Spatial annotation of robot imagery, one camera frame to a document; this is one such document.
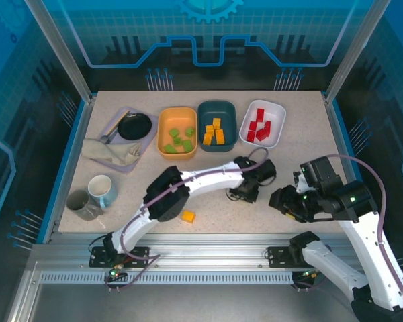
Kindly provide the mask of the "blue table edge trim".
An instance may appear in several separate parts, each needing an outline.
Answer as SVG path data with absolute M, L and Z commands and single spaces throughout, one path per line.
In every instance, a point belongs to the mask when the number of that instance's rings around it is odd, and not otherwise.
M 79 159 L 91 110 L 92 108 L 88 103 L 81 102 L 71 128 L 66 148 L 64 149 L 64 154 L 46 207 L 43 222 L 36 239 L 37 244 L 47 244 L 49 242 L 54 225 L 64 211 L 65 201 Z
M 332 102 L 332 110 L 333 110 L 333 116 L 335 117 L 335 121 L 337 123 L 337 129 L 339 132 L 340 143 L 338 144 L 338 150 L 342 154 L 355 157 L 355 153 L 351 145 L 351 139 L 336 99 L 334 99 Z M 355 179 L 362 181 L 361 171 L 357 162 L 352 160 L 342 160 L 342 164 L 347 179 Z

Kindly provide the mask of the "white plastic container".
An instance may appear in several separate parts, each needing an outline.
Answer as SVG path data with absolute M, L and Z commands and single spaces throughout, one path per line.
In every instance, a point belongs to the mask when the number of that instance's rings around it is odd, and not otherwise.
M 254 142 L 247 142 L 247 133 L 249 131 L 250 121 L 256 121 L 257 109 L 262 108 L 265 110 L 264 122 L 258 123 L 257 130 L 264 128 L 266 121 L 271 122 L 271 131 L 269 137 L 263 141 L 259 141 L 255 138 Z M 274 148 L 281 137 L 283 125 L 285 123 L 286 110 L 277 103 L 265 101 L 261 99 L 254 100 L 249 104 L 249 107 L 244 115 L 242 125 L 240 127 L 239 136 L 243 143 L 252 146 L 261 146 L 267 149 Z

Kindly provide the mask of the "small LED controller board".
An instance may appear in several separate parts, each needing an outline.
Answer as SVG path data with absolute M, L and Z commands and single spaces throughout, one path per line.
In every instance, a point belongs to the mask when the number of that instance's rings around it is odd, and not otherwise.
M 105 282 L 122 282 L 128 276 L 126 272 L 122 272 L 122 266 L 114 266 L 105 276 Z
M 308 269 L 301 272 L 293 272 L 292 280 L 295 284 L 306 283 L 309 285 L 314 285 L 316 279 L 320 275 L 320 271 L 317 269 Z

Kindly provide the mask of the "dark teal plastic container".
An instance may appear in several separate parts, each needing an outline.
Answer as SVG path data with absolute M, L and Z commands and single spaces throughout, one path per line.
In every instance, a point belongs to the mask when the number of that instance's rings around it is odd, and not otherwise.
M 212 138 L 210 145 L 203 144 L 206 126 L 211 125 L 214 118 L 221 119 L 220 129 L 224 132 L 224 144 L 218 145 Z M 229 152 L 238 140 L 237 118 L 235 106 L 229 101 L 210 100 L 202 102 L 197 108 L 198 142 L 205 152 Z

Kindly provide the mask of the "yellow plastic container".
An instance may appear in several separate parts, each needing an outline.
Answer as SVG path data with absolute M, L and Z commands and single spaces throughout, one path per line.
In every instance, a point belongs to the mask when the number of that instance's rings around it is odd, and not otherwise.
M 185 130 L 188 127 L 193 127 L 195 132 L 192 137 L 185 135 Z M 169 130 L 176 128 L 179 130 L 179 135 L 183 140 L 191 140 L 193 151 L 185 153 L 182 144 L 175 146 L 173 138 L 169 135 Z M 170 107 L 161 111 L 159 115 L 159 124 L 157 130 L 157 150 L 160 155 L 168 160 L 189 160 L 194 157 L 197 150 L 197 112 L 191 107 Z M 176 154 L 167 154 L 164 151 L 164 146 L 171 144 L 177 150 Z

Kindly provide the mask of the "lavender plastic tray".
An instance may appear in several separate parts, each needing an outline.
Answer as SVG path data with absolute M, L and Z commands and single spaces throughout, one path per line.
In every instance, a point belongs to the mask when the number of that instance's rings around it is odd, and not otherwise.
M 139 140 L 132 140 L 132 141 L 125 140 L 124 138 L 122 138 L 119 135 L 119 133 L 117 133 L 110 144 L 129 144 L 129 143 L 141 142 L 142 143 L 141 156 L 139 157 L 139 159 L 135 163 L 130 164 L 128 166 L 118 166 L 118 165 L 115 165 L 115 164 L 110 164 L 108 162 L 104 162 L 102 160 L 95 160 L 95 161 L 100 163 L 100 164 L 102 164 L 102 165 L 105 165 L 105 166 L 108 166 L 110 168 L 113 168 L 113 169 L 115 169 L 115 170 L 117 170 L 119 172 L 129 173 L 135 168 L 137 163 L 141 160 L 143 153 L 146 151 L 146 149 L 150 145 L 151 141 L 155 138 L 156 133 L 157 133 L 157 127 L 158 127 L 159 119 L 158 119 L 157 116 L 149 114 L 148 112 L 143 112 L 143 111 L 131 108 L 131 107 L 122 107 L 115 113 L 115 115 L 111 118 L 111 120 L 107 123 L 107 125 L 99 132 L 99 134 L 97 135 L 97 139 L 99 139 L 105 133 L 105 131 L 111 126 L 111 123 L 112 123 L 113 119 L 115 117 L 117 117 L 118 115 L 120 115 L 121 112 L 123 112 L 123 111 L 128 111 L 128 113 L 143 113 L 143 114 L 149 116 L 151 121 L 152 121 L 152 129 L 148 133 L 148 135 L 145 136 L 144 138 L 139 139 Z

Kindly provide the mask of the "small black pan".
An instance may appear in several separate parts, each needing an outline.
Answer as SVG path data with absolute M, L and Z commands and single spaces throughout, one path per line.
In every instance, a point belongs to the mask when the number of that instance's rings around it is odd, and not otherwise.
M 139 140 L 148 135 L 152 121 L 143 113 L 128 113 L 118 124 L 118 133 L 125 140 Z

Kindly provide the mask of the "light blue mug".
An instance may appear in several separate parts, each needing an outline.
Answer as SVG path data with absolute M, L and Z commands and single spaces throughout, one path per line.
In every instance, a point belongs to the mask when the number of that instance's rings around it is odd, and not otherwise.
M 98 202 L 102 209 L 111 207 L 118 196 L 118 191 L 111 178 L 97 175 L 88 184 L 89 194 Z

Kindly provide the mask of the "tan wooden stick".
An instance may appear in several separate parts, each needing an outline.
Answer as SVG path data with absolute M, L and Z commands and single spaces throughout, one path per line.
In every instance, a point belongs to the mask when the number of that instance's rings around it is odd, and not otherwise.
M 105 133 L 103 134 L 104 136 L 109 136 L 114 130 L 115 128 L 117 128 L 119 122 L 121 121 L 121 119 L 123 117 L 125 117 L 125 115 L 128 113 L 128 111 L 123 111 L 121 112 L 120 115 L 118 115 L 117 117 L 115 117 L 111 123 L 111 126 L 105 131 Z

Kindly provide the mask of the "beige cloth napkin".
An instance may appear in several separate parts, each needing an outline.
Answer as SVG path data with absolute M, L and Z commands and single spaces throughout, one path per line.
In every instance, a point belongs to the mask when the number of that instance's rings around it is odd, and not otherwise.
M 84 139 L 81 154 L 93 160 L 102 160 L 118 166 L 135 163 L 142 153 L 142 143 L 104 144 L 95 139 Z

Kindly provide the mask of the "grey spoon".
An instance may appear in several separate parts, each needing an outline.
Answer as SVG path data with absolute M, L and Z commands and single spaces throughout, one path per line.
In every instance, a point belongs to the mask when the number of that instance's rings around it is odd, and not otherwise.
M 99 141 L 101 143 L 103 143 L 103 144 L 109 144 L 114 139 L 114 137 L 116 136 L 117 132 L 118 132 L 118 129 L 115 128 L 110 133 L 102 135 L 100 137 Z

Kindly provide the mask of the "grey mug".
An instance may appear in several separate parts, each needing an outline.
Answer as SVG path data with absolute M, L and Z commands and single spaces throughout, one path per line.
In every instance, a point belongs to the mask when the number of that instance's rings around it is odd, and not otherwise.
M 85 190 L 71 192 L 66 200 L 66 207 L 84 221 L 92 221 L 103 215 L 103 209 Z

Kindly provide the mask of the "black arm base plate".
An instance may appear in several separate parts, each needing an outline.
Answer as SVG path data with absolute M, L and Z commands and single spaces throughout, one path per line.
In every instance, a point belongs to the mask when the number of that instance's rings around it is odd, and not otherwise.
M 312 268 L 304 259 L 301 251 L 289 246 L 270 246 L 267 248 L 270 268 Z
M 109 259 L 103 246 L 93 247 L 89 258 L 90 268 L 112 269 L 118 264 L 123 264 L 124 268 L 144 268 L 149 260 L 137 260 L 130 258 L 126 254 L 118 254 L 113 260 Z

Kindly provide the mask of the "aluminium extrusion rail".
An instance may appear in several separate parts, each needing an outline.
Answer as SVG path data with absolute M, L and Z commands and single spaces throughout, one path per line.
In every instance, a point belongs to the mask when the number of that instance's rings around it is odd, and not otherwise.
M 55 233 L 47 244 L 32 247 L 26 268 L 43 271 L 88 271 L 88 245 L 96 233 Z M 292 233 L 146 234 L 139 246 L 159 258 L 152 271 L 267 271 L 266 249 L 288 246 Z

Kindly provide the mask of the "aluminium frame post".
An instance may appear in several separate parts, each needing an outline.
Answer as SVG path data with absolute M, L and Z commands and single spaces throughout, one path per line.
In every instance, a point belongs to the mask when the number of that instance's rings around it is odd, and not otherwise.
M 24 0 L 24 2 L 28 6 L 28 9 L 36 20 L 38 26 L 42 30 L 42 33 L 48 40 L 48 43 L 62 64 L 71 82 L 75 86 L 78 94 L 85 103 L 90 104 L 93 99 L 91 90 L 83 78 L 83 75 L 77 66 L 76 61 L 74 60 L 71 51 L 61 36 L 45 4 L 43 4 L 42 0 Z
M 336 95 L 345 83 L 358 57 L 366 47 L 373 31 L 390 4 L 390 1 L 391 0 L 373 0 L 371 7 L 369 8 L 360 28 L 355 34 L 351 45 L 326 90 L 324 102 L 327 105 L 332 104 Z

